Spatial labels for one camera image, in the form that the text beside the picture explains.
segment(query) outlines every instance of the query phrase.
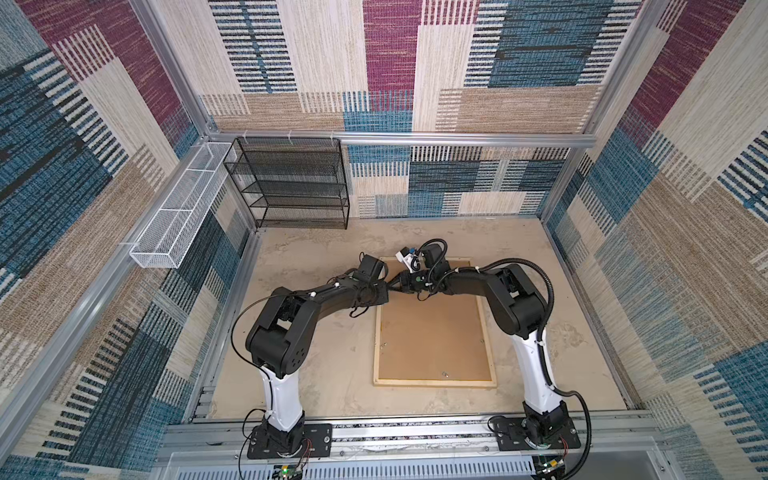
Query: white wire basket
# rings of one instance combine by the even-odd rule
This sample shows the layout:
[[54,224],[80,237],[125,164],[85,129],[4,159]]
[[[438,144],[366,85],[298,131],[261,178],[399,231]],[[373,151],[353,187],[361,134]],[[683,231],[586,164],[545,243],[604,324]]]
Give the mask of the white wire basket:
[[161,208],[131,248],[141,268],[178,268],[227,179],[224,159],[236,161],[231,144],[208,142],[198,149]]

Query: robotic arm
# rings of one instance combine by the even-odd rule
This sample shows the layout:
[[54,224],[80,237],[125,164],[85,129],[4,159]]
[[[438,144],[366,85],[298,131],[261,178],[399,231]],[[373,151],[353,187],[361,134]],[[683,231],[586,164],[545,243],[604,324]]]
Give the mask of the robotic arm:
[[[500,260],[482,268],[451,268],[445,260],[447,249],[444,240],[434,239],[418,250],[401,250],[397,258],[407,270],[389,282],[386,264],[362,255],[357,268],[347,270],[325,285],[311,290],[292,291],[280,287],[273,291],[246,340],[253,364],[261,371],[267,405],[266,421],[254,431],[255,447],[249,448],[249,458],[261,458],[256,453],[252,456],[252,452],[291,456],[301,449],[306,431],[299,401],[298,370],[310,349],[317,321],[338,310],[387,303],[390,291],[416,295],[427,291],[430,296],[437,293],[484,296],[497,325],[511,337],[523,374],[526,417],[518,429],[523,430],[525,442],[532,449],[548,449],[565,434],[570,438],[571,447],[578,447],[578,437],[575,445],[571,434],[575,432],[573,422],[561,396],[573,392],[558,390],[551,380],[544,328],[551,304],[545,301],[520,265],[507,261],[517,259]],[[421,268],[421,257],[424,268]],[[526,260],[519,261],[535,266]],[[548,296],[551,303],[554,297],[549,283]],[[288,322],[290,328],[281,325],[280,320],[283,325]],[[503,421],[494,425],[497,428],[492,431],[496,434],[508,433],[502,430],[512,428]]]

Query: brown backing board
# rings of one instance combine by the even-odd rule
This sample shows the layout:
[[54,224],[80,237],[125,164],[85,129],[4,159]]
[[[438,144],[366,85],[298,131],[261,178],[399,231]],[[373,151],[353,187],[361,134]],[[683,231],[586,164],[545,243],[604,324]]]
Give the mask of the brown backing board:
[[[389,278],[405,269],[394,258],[382,260]],[[448,260],[470,265],[469,258]],[[389,302],[376,307],[373,357],[374,385],[496,387],[478,296],[441,294],[420,302],[416,295],[390,292]]]

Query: black mounting plate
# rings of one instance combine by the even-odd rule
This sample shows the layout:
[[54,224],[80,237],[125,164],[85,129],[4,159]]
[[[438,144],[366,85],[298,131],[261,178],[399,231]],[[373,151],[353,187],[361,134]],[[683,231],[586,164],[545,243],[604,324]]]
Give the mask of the black mounting plate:
[[[496,443],[498,449],[502,452],[513,452],[517,450],[536,450],[531,447],[528,442],[525,441],[525,430],[522,427],[524,417],[502,417],[496,416],[491,420],[491,427],[496,432]],[[562,450],[563,443],[560,437],[563,437],[568,443],[569,449],[579,449],[581,447],[581,440],[578,439],[576,428],[574,428],[574,422],[570,418],[567,420],[560,430],[558,430],[553,438],[555,440],[551,444],[550,449]]]
[[[331,439],[333,433],[333,425],[330,423],[307,423],[304,425],[304,438],[309,439],[312,442],[312,450],[310,450],[310,458],[322,458],[331,456]],[[256,429],[253,429],[252,435],[256,434]],[[265,458],[281,458],[277,454],[277,451],[272,446],[274,445],[269,439],[266,441],[266,448],[260,449],[254,441],[248,442],[248,459],[249,460],[263,460]],[[302,440],[301,448],[299,451],[288,458],[301,458],[306,453],[306,447],[308,443]]]

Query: black wire rack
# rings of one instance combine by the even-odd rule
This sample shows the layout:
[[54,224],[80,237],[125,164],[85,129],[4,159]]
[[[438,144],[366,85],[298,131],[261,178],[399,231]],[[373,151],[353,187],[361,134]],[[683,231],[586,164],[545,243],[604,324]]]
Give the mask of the black wire rack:
[[332,138],[239,137],[224,162],[257,227],[346,229],[349,190]]

